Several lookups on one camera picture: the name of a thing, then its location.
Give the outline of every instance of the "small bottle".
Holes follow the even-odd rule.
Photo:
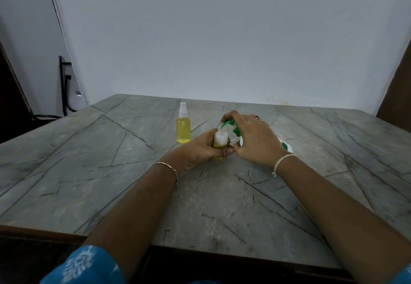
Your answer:
[[[217,127],[217,131],[214,134],[214,149],[223,149],[226,148],[229,144],[229,134],[224,130],[224,127],[221,124]],[[216,161],[223,161],[225,157],[215,157]]]
[[[185,102],[180,104],[179,117],[176,120],[177,124],[177,142],[187,143],[191,139],[191,121],[188,118],[187,106]]]

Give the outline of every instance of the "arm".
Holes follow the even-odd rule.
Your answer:
[[[227,156],[231,148],[213,149],[217,129],[206,132],[163,156],[159,162],[183,169],[215,156]],[[117,262],[125,280],[130,280],[146,252],[176,185],[176,176],[167,166],[156,164],[107,213],[83,245],[105,249]]]
[[[239,127],[244,143],[234,149],[240,158],[274,168],[289,153],[267,123],[253,118],[232,111],[222,122],[234,119]],[[387,283],[411,262],[407,239],[298,158],[285,158],[277,173],[359,283]]]

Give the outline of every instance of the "bracelet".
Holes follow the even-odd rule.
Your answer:
[[[281,159],[279,159],[279,160],[277,161],[277,163],[275,163],[275,167],[274,167],[274,171],[273,171],[273,176],[274,176],[274,177],[277,177],[277,167],[278,167],[278,164],[280,164],[282,160],[284,160],[286,157],[289,157],[289,156],[296,156],[296,155],[295,155],[295,154],[287,154],[287,155],[283,156]]]
[[[168,166],[168,167],[170,167],[172,170],[173,170],[173,172],[176,174],[176,185],[177,185],[177,188],[178,188],[178,174],[177,174],[177,171],[174,169],[174,168],[172,168],[170,165],[168,165],[167,163],[164,163],[164,162],[156,162],[156,163],[154,163],[154,165],[156,165],[156,164],[163,164],[163,165],[165,165],[165,166]]]

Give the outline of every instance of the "marble table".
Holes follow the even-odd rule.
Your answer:
[[[357,110],[184,101],[192,137],[229,110],[261,116],[304,162],[411,239],[408,132]],[[179,104],[114,95],[0,144],[0,224],[88,235],[177,146]],[[236,155],[181,177],[152,243],[342,267],[283,180]]]

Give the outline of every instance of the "forearm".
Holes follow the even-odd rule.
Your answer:
[[[386,283],[411,262],[408,240],[298,158],[277,172],[359,283]]]
[[[179,152],[166,155],[165,162],[180,173],[184,160]],[[84,245],[104,248],[117,262],[128,281],[146,252],[176,185],[167,166],[153,166],[107,213]]]

